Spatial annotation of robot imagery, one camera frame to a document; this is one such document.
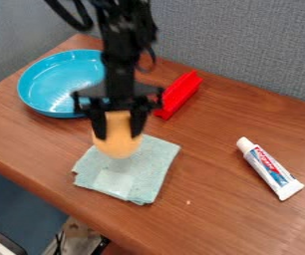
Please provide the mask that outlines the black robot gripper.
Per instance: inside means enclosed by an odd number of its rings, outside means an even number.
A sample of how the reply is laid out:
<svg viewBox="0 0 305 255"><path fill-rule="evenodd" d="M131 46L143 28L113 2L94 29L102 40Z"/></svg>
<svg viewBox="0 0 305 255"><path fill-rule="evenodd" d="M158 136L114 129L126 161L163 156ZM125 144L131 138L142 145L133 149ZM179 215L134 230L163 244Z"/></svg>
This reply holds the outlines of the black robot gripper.
<svg viewBox="0 0 305 255"><path fill-rule="evenodd" d="M135 62L106 63L105 80L71 92L74 110L88 115L96 138L107 139L106 112L131 111L133 137L143 133L150 112L163 107L163 88L137 81Z"/></svg>

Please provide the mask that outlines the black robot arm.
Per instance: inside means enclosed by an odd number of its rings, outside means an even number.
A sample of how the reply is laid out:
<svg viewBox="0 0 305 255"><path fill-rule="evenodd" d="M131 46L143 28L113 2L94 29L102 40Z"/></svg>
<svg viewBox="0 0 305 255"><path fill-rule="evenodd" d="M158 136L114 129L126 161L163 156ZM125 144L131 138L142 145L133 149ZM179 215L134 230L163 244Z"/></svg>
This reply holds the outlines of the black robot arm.
<svg viewBox="0 0 305 255"><path fill-rule="evenodd" d="M87 115L101 140L109 138L109 113L127 112L130 137L135 138L151 111L162 108L163 88L137 81L137 71L150 72L155 62L151 0L91 0L91 4L103 35L106 76L99 84L72 91L75 112Z"/></svg>

